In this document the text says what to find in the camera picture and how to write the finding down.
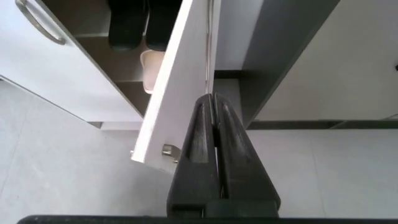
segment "white cabinet door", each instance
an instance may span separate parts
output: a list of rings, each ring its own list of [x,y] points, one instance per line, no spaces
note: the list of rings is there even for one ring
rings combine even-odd
[[[134,161],[167,172],[175,169],[173,159],[162,156],[162,147],[164,144],[182,147],[195,102],[206,93],[207,65],[208,79],[213,79],[220,1],[214,2],[210,27],[208,4],[197,0],[182,2],[132,153]]]
[[[0,75],[85,121],[142,121],[40,0],[18,1],[0,1]]]

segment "metal handle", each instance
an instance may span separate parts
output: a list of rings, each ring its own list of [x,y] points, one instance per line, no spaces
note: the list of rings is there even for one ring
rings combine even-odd
[[[38,30],[40,31],[46,38],[50,39],[52,42],[59,44],[59,45],[65,45],[66,40],[62,37],[56,38],[53,35],[51,35],[47,30],[42,27],[42,25],[37,22],[35,17],[29,12],[28,8],[26,7],[27,0],[16,0],[15,4],[17,5],[18,9],[21,10],[21,13],[26,17],[26,19]]]

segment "white cabinet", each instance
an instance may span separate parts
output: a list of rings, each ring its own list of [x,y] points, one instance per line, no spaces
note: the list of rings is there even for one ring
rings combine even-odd
[[[151,96],[144,44],[123,53],[108,45],[106,0],[17,1],[0,2],[0,75],[87,122],[142,122],[132,159],[172,170],[162,146],[182,146],[195,101],[213,88],[221,0],[183,0]]]
[[[40,1],[0,2],[0,74],[85,121],[140,121],[141,115]],[[27,19],[37,20],[36,28]],[[58,44],[44,36],[64,39]]]

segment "shoe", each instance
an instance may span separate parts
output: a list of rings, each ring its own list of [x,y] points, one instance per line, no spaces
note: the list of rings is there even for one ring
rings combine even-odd
[[[166,51],[181,3],[182,0],[148,0],[146,43],[149,49]]]
[[[132,50],[142,40],[147,20],[146,0],[108,0],[111,9],[109,44],[113,50]]]
[[[162,66],[165,52],[146,50],[141,53],[140,60],[142,65],[144,91],[152,94],[154,91],[157,76]]]

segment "gray floor tile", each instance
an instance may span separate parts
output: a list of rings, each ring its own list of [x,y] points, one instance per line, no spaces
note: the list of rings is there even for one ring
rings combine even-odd
[[[162,173],[129,159],[135,139],[35,99],[0,199],[0,223],[31,214],[152,215]]]
[[[302,131],[248,131],[282,204],[281,217],[324,217],[311,142]]]
[[[313,138],[327,217],[398,218],[398,130],[339,130]]]
[[[0,196],[32,97],[0,82]]]

